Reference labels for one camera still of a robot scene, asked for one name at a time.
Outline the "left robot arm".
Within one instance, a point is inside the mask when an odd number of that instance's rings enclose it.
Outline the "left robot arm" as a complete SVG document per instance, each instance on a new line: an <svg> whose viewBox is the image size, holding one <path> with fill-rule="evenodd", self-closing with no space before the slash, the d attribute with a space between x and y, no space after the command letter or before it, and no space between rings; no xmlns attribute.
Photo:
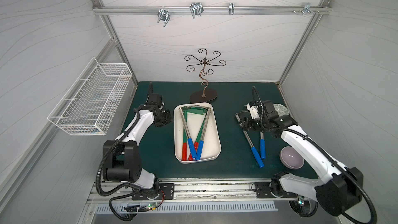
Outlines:
<svg viewBox="0 0 398 224"><path fill-rule="evenodd" d="M101 197L111 196L121 188L132 189L131 193L112 197L108 201L112 213L123 222L132 221L139 210L122 216L113 207L113 201L129 198L139 192L149 194L152 198L162 194L162 200L165 199L159 179L143 169L138 147L151 125L162 127L172 122L171 113L169 110L157 107L150 110L144 106L135 108L134 112L134 119L123 133L104 143L103 157L95 177L95 188Z"/></svg>

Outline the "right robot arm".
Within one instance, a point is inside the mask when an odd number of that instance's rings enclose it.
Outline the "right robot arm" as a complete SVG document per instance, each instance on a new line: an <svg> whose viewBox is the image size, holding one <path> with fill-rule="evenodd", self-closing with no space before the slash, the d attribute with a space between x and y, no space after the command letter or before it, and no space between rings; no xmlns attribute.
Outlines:
<svg viewBox="0 0 398 224"><path fill-rule="evenodd" d="M314 169L318 179L309 179L280 172L269 184L271 194L281 198L287 193L316 201L332 216L344 216L354 224L358 220L346 211L365 200L370 210L370 224L377 222L375 206L363 189L363 174L357 168L348 168L335 160L313 141L297 122L288 115L268 119L265 124L260 118L252 119L247 112L235 115L244 131L271 132L289 144Z"/></svg>

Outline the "green hoe red grip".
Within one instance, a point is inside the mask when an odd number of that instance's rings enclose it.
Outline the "green hoe red grip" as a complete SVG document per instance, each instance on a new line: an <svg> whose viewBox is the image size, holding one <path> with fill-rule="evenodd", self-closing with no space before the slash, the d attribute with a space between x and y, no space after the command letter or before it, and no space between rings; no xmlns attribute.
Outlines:
<svg viewBox="0 0 398 224"><path fill-rule="evenodd" d="M196 106L190 107L190 108L188 108L186 110L187 114L203 115L204 116L203 120L202 120L201 127L199 129L199 132L198 132L197 137L196 137L195 142L194 142L194 147L195 147L195 151L196 152L198 152L198 146L199 146L199 142L200 142L200 135L202 134L202 131L203 131L204 120L205 120L205 117L207 115L207 109L208 109L207 107L201 107L199 105L196 105Z"/></svg>
<svg viewBox="0 0 398 224"><path fill-rule="evenodd" d="M183 115L183 120L185 123L188 123L188 114L196 114L196 115L205 115L207 110L203 107L200 107L199 105L194 105L194 106L187 106L187 107L182 107L182 115ZM182 154L181 154L181 160L182 161L193 161L193 158L190 154L190 146L189 146L189 137L186 133L185 128L183 128L183 136L182 136Z"/></svg>

